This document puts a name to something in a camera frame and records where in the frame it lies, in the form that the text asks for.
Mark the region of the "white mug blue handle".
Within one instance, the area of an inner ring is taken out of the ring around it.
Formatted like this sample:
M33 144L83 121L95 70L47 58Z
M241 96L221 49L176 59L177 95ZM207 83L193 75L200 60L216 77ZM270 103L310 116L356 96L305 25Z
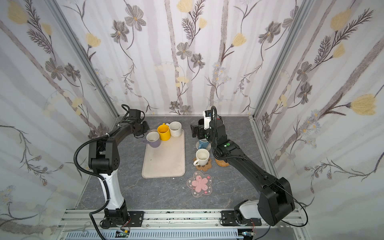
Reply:
M199 149L206 149L206 150L209 150L210 149L210 143L208 140L206 139L201 139L198 141L198 150Z

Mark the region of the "lavender mug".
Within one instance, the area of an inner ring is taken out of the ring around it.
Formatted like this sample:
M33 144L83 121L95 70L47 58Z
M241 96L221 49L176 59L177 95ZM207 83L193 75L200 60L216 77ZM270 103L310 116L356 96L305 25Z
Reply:
M152 148L158 148L161 145L161 141L159 133L156 130L153 130L147 134L143 143L151 146Z

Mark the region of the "yellow mug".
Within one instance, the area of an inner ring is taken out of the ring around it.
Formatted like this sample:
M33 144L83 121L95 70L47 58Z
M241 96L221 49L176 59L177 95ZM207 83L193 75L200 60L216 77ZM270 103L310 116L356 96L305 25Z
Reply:
M170 132L170 127L169 124L163 123L157 128L157 132L160 136L160 139L162 141L168 141L171 138L171 132Z

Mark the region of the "plain white mug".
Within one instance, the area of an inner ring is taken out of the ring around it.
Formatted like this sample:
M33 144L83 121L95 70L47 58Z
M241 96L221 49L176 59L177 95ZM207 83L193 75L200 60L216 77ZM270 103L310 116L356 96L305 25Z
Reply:
M210 158L210 153L206 149L199 149L196 152L196 159L194 160L194 166L205 166Z

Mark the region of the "rattan wicker round coaster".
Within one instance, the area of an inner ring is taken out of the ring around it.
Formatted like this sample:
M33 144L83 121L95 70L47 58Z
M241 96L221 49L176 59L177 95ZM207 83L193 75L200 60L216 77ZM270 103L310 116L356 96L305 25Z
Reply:
M218 159L215 159L215 162L217 163L218 166L220 167L228 167L230 164L229 163L226 163L225 161L223 160L218 160Z

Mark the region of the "brown paw coaster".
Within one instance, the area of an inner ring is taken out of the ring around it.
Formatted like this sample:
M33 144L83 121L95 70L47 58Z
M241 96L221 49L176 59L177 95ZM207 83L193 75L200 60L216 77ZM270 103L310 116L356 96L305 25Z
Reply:
M208 160L206 165L204 165L204 166L197 165L196 166L196 169L198 171L203 171L203 172L206 172L206 171L208 171L211 168L212 168L212 159L211 158L209 158L209 160Z

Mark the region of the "beige serving tray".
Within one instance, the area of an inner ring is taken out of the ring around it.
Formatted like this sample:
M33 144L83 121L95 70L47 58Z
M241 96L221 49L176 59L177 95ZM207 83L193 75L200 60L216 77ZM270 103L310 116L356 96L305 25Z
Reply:
M178 138L162 141L157 148L146 146L142 177L145 179L181 177L186 172L185 131Z

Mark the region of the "pink flower coaster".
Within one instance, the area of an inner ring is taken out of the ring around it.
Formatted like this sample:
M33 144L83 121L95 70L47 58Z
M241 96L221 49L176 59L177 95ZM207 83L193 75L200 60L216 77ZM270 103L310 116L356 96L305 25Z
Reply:
M187 180L187 187L195 198L210 195L213 192L213 178L210 175L197 171L193 177Z

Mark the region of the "woven multicolour round coaster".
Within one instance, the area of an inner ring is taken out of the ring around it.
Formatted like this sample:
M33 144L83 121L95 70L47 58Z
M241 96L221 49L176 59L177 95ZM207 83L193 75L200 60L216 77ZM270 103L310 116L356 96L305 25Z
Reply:
M196 149L199 150L199 149L206 149L207 151L210 151L211 149L211 144L210 143L201 143L201 142L197 142L196 143Z

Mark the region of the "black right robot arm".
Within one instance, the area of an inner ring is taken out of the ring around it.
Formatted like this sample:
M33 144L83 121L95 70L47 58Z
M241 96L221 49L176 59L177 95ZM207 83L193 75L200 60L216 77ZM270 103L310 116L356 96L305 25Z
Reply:
M258 191L257 210L267 224L275 226L295 209L288 180L276 178L252 161L228 138L223 120L212 119L207 129L202 124L191 125L191 132L193 138L208 140L214 157L238 170Z

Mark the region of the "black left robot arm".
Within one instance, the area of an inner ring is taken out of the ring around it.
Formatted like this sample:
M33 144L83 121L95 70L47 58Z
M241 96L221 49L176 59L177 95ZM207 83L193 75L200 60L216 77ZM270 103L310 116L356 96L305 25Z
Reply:
M130 218L118 181L118 145L127 136L140 138L150 129L143 111L131 109L125 104L122 108L126 114L121 121L110 132L89 143L89 168L101 177L99 180L107 203L103 207L105 218L116 225L122 225Z

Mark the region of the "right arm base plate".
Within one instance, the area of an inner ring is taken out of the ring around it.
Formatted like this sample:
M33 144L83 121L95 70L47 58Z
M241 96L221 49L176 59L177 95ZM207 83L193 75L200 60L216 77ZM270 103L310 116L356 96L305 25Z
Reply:
M245 219L240 211L228 210L221 211L220 224L223 227L259 227L262 221L259 218Z

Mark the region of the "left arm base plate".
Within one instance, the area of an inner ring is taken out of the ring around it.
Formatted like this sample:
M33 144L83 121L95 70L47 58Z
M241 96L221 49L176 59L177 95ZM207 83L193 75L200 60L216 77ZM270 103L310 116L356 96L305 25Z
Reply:
M100 227L109 229L111 227L141 227L144 211L127 210L105 210L105 217L100 222Z

